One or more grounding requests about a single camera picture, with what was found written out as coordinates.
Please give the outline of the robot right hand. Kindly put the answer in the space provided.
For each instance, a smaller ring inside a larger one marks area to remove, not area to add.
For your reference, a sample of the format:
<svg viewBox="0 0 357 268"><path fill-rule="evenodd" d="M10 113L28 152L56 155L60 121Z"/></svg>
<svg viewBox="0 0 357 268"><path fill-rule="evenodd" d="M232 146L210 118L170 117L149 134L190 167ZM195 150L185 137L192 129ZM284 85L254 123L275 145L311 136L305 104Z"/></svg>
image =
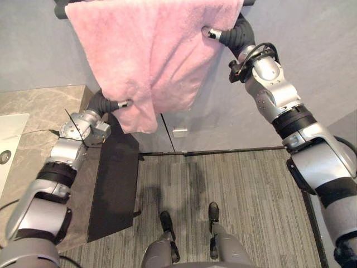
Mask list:
<svg viewBox="0 0 357 268"><path fill-rule="evenodd" d="M250 23L240 13L234 27L230 30L217 30L209 26L201 29L202 35L225 45L233 55L239 54L248 46L255 45L254 32Z"/></svg>

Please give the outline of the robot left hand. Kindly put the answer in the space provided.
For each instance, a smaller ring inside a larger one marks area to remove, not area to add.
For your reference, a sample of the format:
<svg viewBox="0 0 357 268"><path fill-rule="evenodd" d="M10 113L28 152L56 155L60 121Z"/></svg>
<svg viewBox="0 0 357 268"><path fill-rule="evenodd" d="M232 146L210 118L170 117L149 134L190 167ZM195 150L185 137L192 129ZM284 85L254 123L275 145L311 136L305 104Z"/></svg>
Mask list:
<svg viewBox="0 0 357 268"><path fill-rule="evenodd" d="M108 112L113 112L121 108L127 108L133 104L131 99L123 100L121 102L117 102L114 100L106 99L103 96L102 91L96 92L89 104L87 106L87 110L93 111L98 116L102 117L104 114Z"/></svg>

